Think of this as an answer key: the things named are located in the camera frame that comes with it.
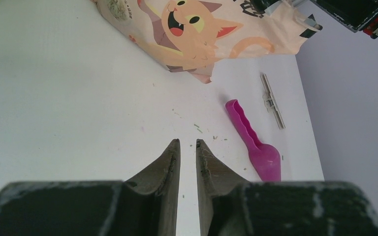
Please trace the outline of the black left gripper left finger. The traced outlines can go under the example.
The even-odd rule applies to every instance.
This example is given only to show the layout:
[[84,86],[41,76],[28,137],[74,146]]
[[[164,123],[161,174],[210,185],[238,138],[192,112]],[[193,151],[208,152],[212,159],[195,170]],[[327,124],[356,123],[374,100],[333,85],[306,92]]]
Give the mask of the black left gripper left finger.
[[0,191],[0,236],[173,236],[180,141],[126,181],[24,181]]

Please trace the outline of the peach cat litter bag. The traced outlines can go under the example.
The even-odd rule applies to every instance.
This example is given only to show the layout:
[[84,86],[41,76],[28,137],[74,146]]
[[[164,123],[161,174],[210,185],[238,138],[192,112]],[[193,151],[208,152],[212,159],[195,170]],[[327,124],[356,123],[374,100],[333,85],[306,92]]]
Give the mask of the peach cat litter bag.
[[97,0],[100,14],[172,73],[211,81],[222,59],[294,55],[322,29],[283,0],[259,15],[250,0]]

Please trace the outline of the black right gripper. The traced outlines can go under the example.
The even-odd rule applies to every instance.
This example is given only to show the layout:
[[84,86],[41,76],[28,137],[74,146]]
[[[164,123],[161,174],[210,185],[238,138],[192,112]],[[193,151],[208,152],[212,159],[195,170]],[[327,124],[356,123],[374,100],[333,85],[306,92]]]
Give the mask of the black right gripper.
[[[259,15],[271,15],[282,0],[251,0]],[[352,32],[378,38],[378,0],[313,0],[313,4]]]

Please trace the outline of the magenta plastic scoop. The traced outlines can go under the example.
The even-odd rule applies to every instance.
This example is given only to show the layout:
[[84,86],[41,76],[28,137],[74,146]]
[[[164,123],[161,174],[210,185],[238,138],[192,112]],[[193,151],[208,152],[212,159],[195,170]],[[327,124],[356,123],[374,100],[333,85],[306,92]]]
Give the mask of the magenta plastic scoop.
[[263,143],[237,99],[225,104],[228,116],[248,150],[249,159],[262,181],[281,181],[281,156],[278,150]]

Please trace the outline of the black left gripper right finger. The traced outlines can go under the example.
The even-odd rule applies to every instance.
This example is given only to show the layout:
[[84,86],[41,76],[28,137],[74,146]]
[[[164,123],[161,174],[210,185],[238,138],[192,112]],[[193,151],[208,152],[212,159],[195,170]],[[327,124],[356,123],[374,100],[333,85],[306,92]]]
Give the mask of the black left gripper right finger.
[[252,182],[196,142],[203,236],[378,236],[378,214],[355,184]]

